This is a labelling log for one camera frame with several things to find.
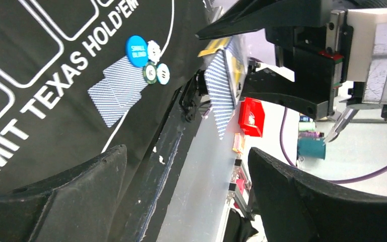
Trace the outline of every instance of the black screw hole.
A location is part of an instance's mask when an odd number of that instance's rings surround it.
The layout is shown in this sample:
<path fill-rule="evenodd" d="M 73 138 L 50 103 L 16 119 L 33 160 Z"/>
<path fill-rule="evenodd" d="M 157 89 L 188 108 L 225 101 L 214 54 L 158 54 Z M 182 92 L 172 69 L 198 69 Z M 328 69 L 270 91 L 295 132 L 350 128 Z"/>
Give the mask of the black screw hole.
<path fill-rule="evenodd" d="M 11 193 L 17 194 L 17 193 L 23 193 L 25 191 L 27 191 L 27 188 L 17 188 L 17 189 L 14 189 Z"/>

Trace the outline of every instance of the wire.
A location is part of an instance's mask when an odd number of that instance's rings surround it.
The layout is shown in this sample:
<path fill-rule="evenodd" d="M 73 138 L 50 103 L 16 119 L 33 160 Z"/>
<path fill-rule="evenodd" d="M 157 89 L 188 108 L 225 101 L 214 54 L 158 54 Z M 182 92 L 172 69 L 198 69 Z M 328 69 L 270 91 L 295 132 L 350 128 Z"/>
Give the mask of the wire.
<path fill-rule="evenodd" d="M 281 128 L 280 128 L 280 146 L 281 146 L 281 151 L 283 152 L 283 155 L 286 158 L 287 162 L 291 166 L 296 167 L 294 165 L 293 161 L 290 159 L 290 157 L 288 157 L 286 149 L 284 148 L 284 142 L 283 142 L 284 125 L 285 125 L 286 118 L 287 118 L 287 111 L 288 111 L 288 108 L 285 107 L 284 108 L 283 121 L 281 122 Z M 387 172 L 387 166 L 384 166 L 383 168 L 381 168 L 381 169 L 379 169 L 377 171 L 374 171 L 374 172 L 372 172 L 370 174 L 359 176 L 359 177 L 356 177 L 356 178 L 344 179 L 344 180 L 327 180 L 327 181 L 331 182 L 331 183 L 335 183 L 335 184 L 357 183 L 357 182 L 361 182 L 363 180 L 367 180 L 367 179 L 376 177 L 376 176 L 378 176 L 378 175 L 380 175 L 382 173 L 385 173 L 385 172 Z"/>
<path fill-rule="evenodd" d="M 207 104 L 210 104 L 210 103 L 211 103 L 211 100 L 202 102 L 200 105 L 198 105 L 198 109 L 200 109 L 200 108 L 202 108 L 204 105 L 207 105 Z"/>

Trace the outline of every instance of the teal cylinder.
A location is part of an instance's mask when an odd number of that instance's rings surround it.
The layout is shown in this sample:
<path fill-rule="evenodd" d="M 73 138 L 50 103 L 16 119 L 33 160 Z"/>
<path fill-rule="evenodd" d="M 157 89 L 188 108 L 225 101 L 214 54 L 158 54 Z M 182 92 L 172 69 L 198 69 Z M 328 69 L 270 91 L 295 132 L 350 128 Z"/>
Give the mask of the teal cylinder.
<path fill-rule="evenodd" d="M 312 157 L 324 160 L 326 158 L 326 145 L 324 143 L 324 139 L 298 139 L 297 153 L 299 156 Z"/>

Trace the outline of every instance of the green poker chip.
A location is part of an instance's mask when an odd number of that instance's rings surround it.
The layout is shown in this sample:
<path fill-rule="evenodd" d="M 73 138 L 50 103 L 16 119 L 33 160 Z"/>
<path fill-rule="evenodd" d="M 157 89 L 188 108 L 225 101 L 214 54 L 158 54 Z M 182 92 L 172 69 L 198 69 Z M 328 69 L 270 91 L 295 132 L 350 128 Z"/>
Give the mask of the green poker chip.
<path fill-rule="evenodd" d="M 143 78 L 145 78 L 146 83 L 154 84 L 157 81 L 156 75 L 156 66 L 153 62 L 146 63 L 143 67 Z"/>

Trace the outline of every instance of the poker chip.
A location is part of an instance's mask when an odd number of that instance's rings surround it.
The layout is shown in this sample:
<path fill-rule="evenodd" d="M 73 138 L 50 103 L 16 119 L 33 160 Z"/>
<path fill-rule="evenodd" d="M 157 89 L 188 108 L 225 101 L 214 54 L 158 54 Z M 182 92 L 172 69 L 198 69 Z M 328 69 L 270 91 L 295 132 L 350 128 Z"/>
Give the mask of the poker chip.
<path fill-rule="evenodd" d="M 158 82 L 162 85 L 166 85 L 170 81 L 170 70 L 166 64 L 159 64 L 156 73 Z"/>
<path fill-rule="evenodd" d="M 135 67 L 144 67 L 148 62 L 148 45 L 146 41 L 138 36 L 131 36 L 125 45 L 125 52 L 127 54 L 128 60 Z"/>
<path fill-rule="evenodd" d="M 153 62 L 146 63 L 143 67 L 143 77 L 148 84 L 154 84 L 157 80 L 157 69 Z"/>
<path fill-rule="evenodd" d="M 161 58 L 161 48 L 153 40 L 148 42 L 148 58 L 154 64 L 157 64 Z"/>

